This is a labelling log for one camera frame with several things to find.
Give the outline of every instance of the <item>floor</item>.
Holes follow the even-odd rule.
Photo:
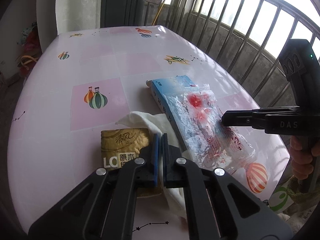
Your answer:
[[[7,148],[11,121],[23,87],[22,84],[23,79],[20,78],[0,95],[0,208],[4,209],[3,211],[10,216],[11,221],[19,226],[9,190]]]

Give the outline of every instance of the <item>black cabinet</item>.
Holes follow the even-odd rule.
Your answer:
[[[100,27],[141,26],[144,0],[101,0]]]

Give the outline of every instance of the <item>blue box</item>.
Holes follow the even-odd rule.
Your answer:
[[[147,81],[148,87],[151,88],[151,94],[155,99],[162,113],[166,114],[171,126],[176,133],[178,141],[183,151],[187,150],[187,147],[180,134],[179,128],[177,127],[176,121],[174,120],[171,110],[168,106],[167,101],[164,99],[164,94],[172,94],[178,91],[182,91],[186,87],[195,86],[194,82],[188,76],[175,76],[170,78],[160,78]]]

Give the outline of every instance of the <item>clear plastic packaging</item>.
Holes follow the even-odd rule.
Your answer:
[[[209,85],[164,94],[192,160],[200,168],[224,168],[230,174],[255,161],[255,150],[233,127],[223,126],[222,112]]]

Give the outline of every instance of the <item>table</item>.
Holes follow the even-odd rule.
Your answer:
[[[188,64],[165,60],[167,56]],[[248,110],[258,105],[216,62],[185,39],[162,27],[114,27],[60,34],[41,56],[17,103],[8,144],[10,191],[23,229],[102,166],[100,132],[125,128],[115,122],[130,111],[159,114],[146,80],[187,75],[210,84],[220,109]],[[91,108],[84,96],[99,87],[108,99]],[[255,148],[268,182],[256,194],[268,199],[289,154],[278,135],[251,127],[240,134]],[[247,188],[243,168],[234,176]],[[180,218],[168,212],[163,196],[137,200],[133,239],[188,239]]]

